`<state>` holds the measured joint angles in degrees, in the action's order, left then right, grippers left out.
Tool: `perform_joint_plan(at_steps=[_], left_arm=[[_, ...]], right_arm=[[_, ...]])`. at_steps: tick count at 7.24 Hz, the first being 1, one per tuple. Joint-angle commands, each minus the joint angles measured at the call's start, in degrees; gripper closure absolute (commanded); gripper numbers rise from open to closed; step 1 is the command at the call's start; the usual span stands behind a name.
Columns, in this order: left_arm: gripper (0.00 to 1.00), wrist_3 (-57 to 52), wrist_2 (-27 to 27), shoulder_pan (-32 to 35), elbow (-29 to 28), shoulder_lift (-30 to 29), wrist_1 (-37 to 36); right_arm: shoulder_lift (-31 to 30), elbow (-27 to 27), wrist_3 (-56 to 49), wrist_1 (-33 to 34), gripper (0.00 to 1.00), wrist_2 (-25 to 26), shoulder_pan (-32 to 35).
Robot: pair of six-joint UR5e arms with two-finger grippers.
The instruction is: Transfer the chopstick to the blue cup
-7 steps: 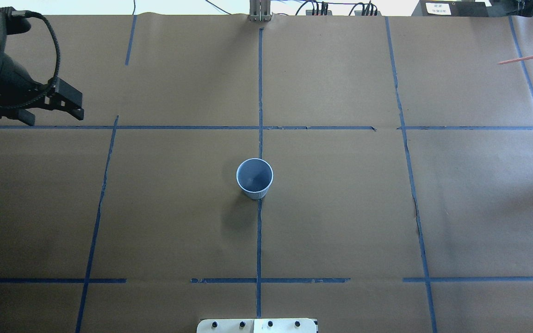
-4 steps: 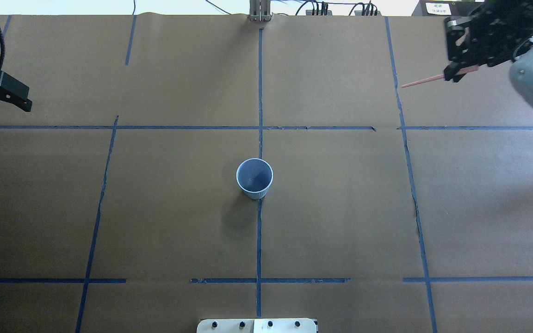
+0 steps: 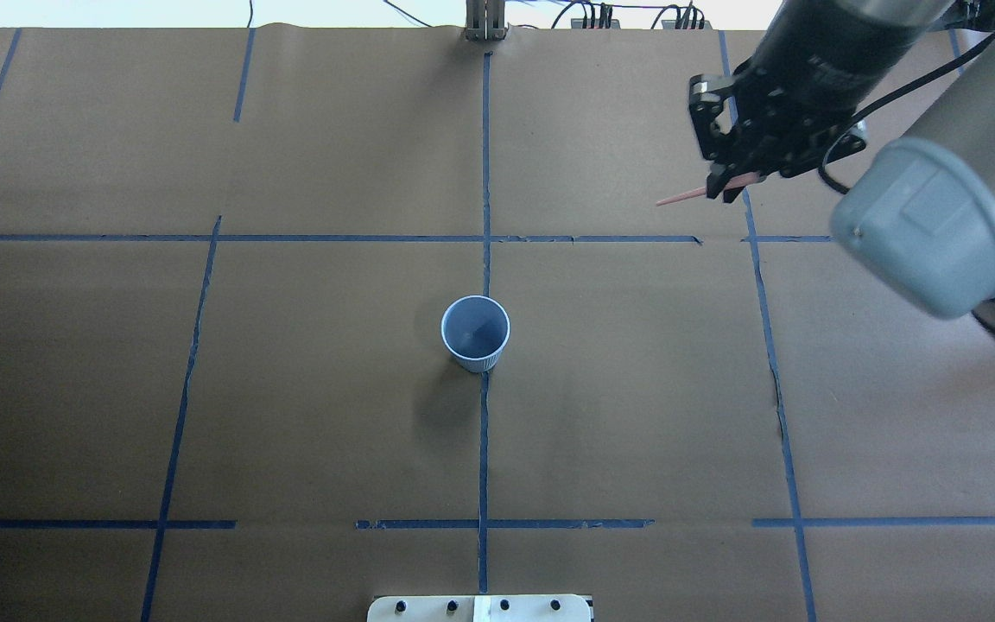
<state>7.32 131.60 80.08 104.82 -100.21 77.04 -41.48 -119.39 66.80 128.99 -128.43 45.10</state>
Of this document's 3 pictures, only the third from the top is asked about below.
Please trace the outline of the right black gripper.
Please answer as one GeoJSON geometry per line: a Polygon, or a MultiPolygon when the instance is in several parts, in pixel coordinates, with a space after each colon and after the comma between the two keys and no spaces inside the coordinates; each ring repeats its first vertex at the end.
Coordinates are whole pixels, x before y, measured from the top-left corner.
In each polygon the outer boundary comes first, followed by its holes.
{"type": "Polygon", "coordinates": [[[749,185],[749,173],[784,178],[813,172],[823,162],[858,154],[867,146],[853,109],[825,109],[791,95],[789,81],[757,58],[730,75],[688,80],[688,115],[701,156],[710,162],[704,196],[731,204],[749,185]]]}

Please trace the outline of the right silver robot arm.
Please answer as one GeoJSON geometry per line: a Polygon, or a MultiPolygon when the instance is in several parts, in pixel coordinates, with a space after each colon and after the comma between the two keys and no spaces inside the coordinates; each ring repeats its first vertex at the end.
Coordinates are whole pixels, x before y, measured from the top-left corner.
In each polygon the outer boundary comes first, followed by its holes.
{"type": "Polygon", "coordinates": [[[731,202],[778,174],[840,194],[834,239],[936,318],[971,315],[995,339],[995,1],[985,38],[867,103],[954,1],[786,1],[751,58],[695,75],[688,114],[704,190],[731,202]]]}

